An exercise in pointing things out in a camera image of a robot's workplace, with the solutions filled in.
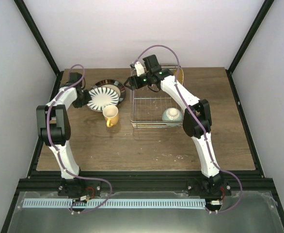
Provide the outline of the yellow woven bamboo plate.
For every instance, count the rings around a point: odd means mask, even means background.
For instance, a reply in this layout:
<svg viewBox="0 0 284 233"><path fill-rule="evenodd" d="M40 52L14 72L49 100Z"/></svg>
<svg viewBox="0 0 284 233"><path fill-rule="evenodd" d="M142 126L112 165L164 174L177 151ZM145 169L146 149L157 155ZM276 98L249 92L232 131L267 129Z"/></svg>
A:
<svg viewBox="0 0 284 233"><path fill-rule="evenodd" d="M183 69L180 68L179 71L177 69L174 71L174 76L177 78L178 82L181 85L184 85L184 72Z"/></svg>

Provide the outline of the blue striped white plate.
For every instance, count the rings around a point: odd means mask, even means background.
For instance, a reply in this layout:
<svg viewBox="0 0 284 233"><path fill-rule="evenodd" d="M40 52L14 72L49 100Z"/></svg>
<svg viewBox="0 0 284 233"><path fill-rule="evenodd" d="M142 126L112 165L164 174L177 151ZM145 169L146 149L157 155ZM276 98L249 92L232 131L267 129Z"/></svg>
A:
<svg viewBox="0 0 284 233"><path fill-rule="evenodd" d="M119 103L118 93L108 87L98 87L89 91L91 100L87 107L96 112L102 112L108 105L116 106Z"/></svg>

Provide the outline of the dark multicolour rimmed plate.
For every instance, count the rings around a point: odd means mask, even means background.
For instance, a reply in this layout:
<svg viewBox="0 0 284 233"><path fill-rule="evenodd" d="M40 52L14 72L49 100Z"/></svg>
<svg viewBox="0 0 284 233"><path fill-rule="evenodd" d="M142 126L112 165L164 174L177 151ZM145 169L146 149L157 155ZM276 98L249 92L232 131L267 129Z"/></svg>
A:
<svg viewBox="0 0 284 233"><path fill-rule="evenodd" d="M91 90L102 87L102 86L108 87L108 88L113 89L117 92L117 94L119 95L118 105L121 104L124 101L124 99L126 97L126 90L125 90L124 85L120 81L114 80L114 79L101 80L101 81L97 82L95 85L93 85L91 87Z"/></svg>

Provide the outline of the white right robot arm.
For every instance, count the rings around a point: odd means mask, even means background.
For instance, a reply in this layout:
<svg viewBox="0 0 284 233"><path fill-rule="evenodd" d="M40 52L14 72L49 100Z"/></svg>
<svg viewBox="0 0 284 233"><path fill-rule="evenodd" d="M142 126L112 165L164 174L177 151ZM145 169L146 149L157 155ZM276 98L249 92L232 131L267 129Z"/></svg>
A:
<svg viewBox="0 0 284 233"><path fill-rule="evenodd" d="M130 65L135 74L130 76L124 86L137 90L145 86L156 85L159 90L168 94L183 112L183 130L197 149L201 163L201 172L209 178L202 183L203 192L209 196L219 191L220 185L213 179L220 172L211 141L211 113L207 100L201 100L190 93L168 68L162 68L153 54L143 58L143 64L135 61Z"/></svg>

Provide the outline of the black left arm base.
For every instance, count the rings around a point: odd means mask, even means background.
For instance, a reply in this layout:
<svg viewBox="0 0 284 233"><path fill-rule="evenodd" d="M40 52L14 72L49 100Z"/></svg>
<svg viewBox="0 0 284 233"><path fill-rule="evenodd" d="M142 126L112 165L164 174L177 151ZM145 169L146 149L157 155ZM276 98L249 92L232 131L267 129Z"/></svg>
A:
<svg viewBox="0 0 284 233"><path fill-rule="evenodd" d="M80 198L89 196L94 198L100 194L101 182L93 180L83 180L78 178L62 179L58 195L69 198Z"/></svg>

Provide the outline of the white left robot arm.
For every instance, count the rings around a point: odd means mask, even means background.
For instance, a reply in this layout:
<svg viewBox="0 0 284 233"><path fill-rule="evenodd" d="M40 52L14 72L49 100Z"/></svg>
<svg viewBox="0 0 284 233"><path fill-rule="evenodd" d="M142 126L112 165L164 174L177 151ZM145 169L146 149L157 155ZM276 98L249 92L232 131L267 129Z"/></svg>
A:
<svg viewBox="0 0 284 233"><path fill-rule="evenodd" d="M81 108L92 99L82 85L83 79L83 74L70 73L68 82L56 96L36 108L38 136L54 154L61 177L66 180L77 178L80 172L70 147L71 127L67 110L71 105Z"/></svg>

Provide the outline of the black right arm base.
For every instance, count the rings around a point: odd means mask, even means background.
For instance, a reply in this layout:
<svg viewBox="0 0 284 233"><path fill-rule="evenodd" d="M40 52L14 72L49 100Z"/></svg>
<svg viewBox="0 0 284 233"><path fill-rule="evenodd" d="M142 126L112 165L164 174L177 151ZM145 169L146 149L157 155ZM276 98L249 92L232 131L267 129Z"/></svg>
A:
<svg viewBox="0 0 284 233"><path fill-rule="evenodd" d="M219 197L222 194L230 196L232 192L227 188L228 185L227 180L220 174L210 178L202 175L187 181L189 193L201 197Z"/></svg>

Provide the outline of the green dotted white bowl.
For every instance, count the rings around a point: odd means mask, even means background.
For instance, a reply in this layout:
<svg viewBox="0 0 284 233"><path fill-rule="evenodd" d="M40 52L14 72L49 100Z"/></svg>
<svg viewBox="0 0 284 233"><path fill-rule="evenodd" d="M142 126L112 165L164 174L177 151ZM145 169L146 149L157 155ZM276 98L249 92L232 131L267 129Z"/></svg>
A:
<svg viewBox="0 0 284 233"><path fill-rule="evenodd" d="M180 126L183 121L182 113L176 108L167 108L162 114L162 121L171 127Z"/></svg>

